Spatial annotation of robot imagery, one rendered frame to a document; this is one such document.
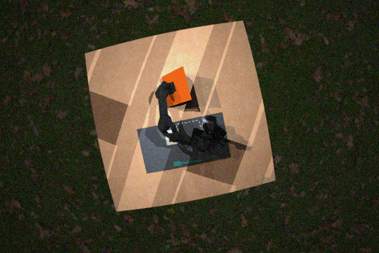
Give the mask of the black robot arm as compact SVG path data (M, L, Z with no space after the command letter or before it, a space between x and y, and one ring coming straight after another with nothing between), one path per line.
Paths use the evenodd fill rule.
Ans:
M163 136L167 137L172 142L183 143L185 145L190 145L196 147L197 150L205 152L210 148L214 149L217 153L224 148L224 145L219 142L217 139L209 134L211 132L214 134L214 124L213 123L205 123L203 124L204 133L201 135L202 138L194 138L190 136L186 136L184 134L180 134L176 125L173 123L171 117L168 115L168 109L166 104L166 98L169 94L176 91L174 82L165 82L163 81L161 85L157 88L155 95L158 99L159 106L159 121L158 121L158 130L163 134ZM168 133L168 129L171 128L172 133Z

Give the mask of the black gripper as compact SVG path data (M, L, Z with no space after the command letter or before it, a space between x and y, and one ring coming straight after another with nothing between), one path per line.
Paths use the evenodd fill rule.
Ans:
M200 130L200 129L198 129L198 128L194 128L194 130L193 130L193 132L192 132L192 137L194 137L194 138L202 138L201 137L201 135L204 133L204 131L203 130ZM221 139L221 136L220 135L216 135L216 137L215 137L215 134L212 134L212 133L210 133L213 137L214 137L214 139L216 140L218 140L218 141L220 141L220 139Z

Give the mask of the white square tile with dark centre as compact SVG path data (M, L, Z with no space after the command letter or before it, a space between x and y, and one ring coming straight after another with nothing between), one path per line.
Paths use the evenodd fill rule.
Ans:
M170 133L170 134L173 134L173 133L172 133L172 130L168 130L167 132ZM167 144L167 145L173 145L173 144L176 144L176 143L177 143L177 142L172 142L172 141L169 140L167 137L165 137L165 139L166 139L166 144Z

